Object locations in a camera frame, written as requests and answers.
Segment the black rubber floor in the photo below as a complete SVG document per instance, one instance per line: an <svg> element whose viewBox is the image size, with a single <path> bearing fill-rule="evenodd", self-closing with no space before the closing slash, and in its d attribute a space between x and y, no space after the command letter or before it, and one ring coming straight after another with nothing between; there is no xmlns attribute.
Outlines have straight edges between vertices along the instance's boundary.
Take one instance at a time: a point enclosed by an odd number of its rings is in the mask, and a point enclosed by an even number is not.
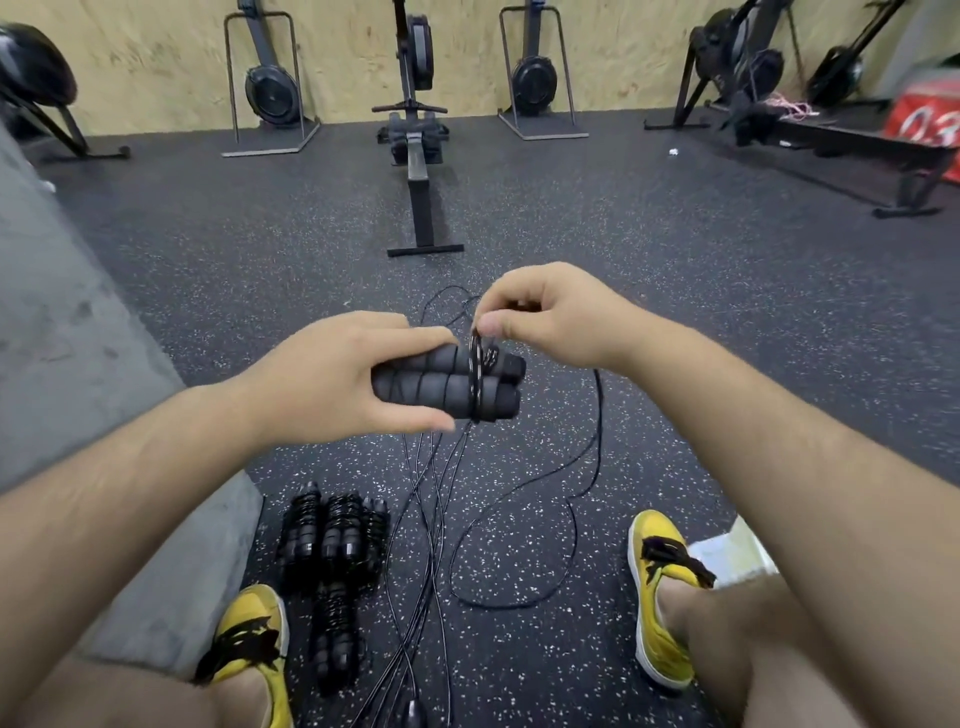
<svg viewBox="0 0 960 728"><path fill-rule="evenodd" d="M374 125L323 128L296 157L220 159L228 135L170 134L130 140L130 162L40 171L189 384L239 372L316 318L353 308L417 317L446 285L480 293L513 267L564 259L957 480L958 190L938 192L950 207L939 217L878 221L860 203L766 168L766 151L739 155L703 133L645 133L641 118L585 114L590 139L533 143L495 118L450 121L446 164L431 173L444 237L467 246L461 255L386 257L411 242L412 224L404 172L374 143ZM893 190L886 173L845 159L789 161ZM458 305L442 299L430 320ZM563 462L592 431L589 375L536 354L529 362L520 416L479 427L470 444L451 539L494 495ZM725 530L733 512L656 407L622 380L605 384L603 470L577 505L580 551L564 588L537 609L487 613L451 601L444 577L464 728L714 724L696 694L664 697L641 679L625 534L644 508L668 513L691 540ZM560 493L589 470L534 487L468 540L464 588L528 595L556 578L572 537ZM393 504L407 487L397 438L279 449L250 473L267 496L250 580L272 577L279 515L305 479ZM394 581L404 610L422 550L411 521ZM394 644L382 589L363 606L369 673L338 699L307 696L306 606L292 612L295 706L307 706L306 724L346 726ZM431 725L446 710L436 624L417 659Z"/></svg>

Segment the yellow sneaker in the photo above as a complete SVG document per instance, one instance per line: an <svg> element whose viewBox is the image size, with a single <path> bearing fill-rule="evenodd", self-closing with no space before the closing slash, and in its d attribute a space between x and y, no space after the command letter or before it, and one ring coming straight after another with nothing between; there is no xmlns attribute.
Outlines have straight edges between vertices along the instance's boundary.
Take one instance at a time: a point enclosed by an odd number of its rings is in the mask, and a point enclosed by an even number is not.
<svg viewBox="0 0 960 728"><path fill-rule="evenodd" d="M266 584L253 584L227 607L213 645L197 665L194 682L219 683L252 667L267 680L273 714L269 728L293 728L283 668L290 642L283 599Z"/></svg>
<svg viewBox="0 0 960 728"><path fill-rule="evenodd" d="M681 691L693 680L693 665L686 650L660 624L654 599L657 586L666 577L710 589L715 577L686 553L684 537L659 511L643 511L630 524L627 560L639 599L636 658L655 683Z"/></svg>

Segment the black shoelace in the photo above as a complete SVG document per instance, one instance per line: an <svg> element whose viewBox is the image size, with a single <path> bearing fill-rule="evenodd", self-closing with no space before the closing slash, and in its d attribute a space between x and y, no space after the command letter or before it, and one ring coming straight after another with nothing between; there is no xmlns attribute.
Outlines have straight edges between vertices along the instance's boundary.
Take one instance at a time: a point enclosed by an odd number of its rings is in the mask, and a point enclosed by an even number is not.
<svg viewBox="0 0 960 728"><path fill-rule="evenodd" d="M664 538L663 536L648 536L643 539L640 558L643 561L650 562L650 566L647 567L647 584L653 581L658 570L671 564L686 567L693 571L693 575L697 577L697 582L704 589L712 589L713 583L717 579L716 574L704 566L704 562L690 556L686 552L686 546L674 539Z"/></svg>
<svg viewBox="0 0 960 728"><path fill-rule="evenodd" d="M276 670L280 651L276 648L279 632L269 629L269 617L248 619L220 635L197 664L193 681L207 685L217 672L234 660L246 660L251 665L265 665Z"/></svg>

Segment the red box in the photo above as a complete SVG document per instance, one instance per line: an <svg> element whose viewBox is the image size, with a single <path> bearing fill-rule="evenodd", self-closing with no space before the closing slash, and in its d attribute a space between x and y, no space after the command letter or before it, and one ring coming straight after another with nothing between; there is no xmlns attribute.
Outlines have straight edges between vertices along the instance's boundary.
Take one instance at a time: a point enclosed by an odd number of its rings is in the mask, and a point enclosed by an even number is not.
<svg viewBox="0 0 960 728"><path fill-rule="evenodd" d="M960 146L960 74L953 69L936 73L942 75L907 87L887 119L885 134L938 147ZM944 178L960 183L960 155Z"/></svg>

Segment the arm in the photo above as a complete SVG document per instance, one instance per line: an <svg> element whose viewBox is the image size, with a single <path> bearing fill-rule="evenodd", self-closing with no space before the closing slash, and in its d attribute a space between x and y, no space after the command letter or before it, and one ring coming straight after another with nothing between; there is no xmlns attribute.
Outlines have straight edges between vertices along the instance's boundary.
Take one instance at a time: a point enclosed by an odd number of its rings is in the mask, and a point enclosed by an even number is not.
<svg viewBox="0 0 960 728"><path fill-rule="evenodd" d="M451 429L386 404L370 369L454 341L395 314L326 319L244 374L194 387L0 497L0 724L190 512L278 444Z"/></svg>
<svg viewBox="0 0 960 728"><path fill-rule="evenodd" d="M541 312L502 310L538 303ZM696 331L555 263L496 282L485 335L643 388L769 550L890 725L960 711L960 493Z"/></svg>

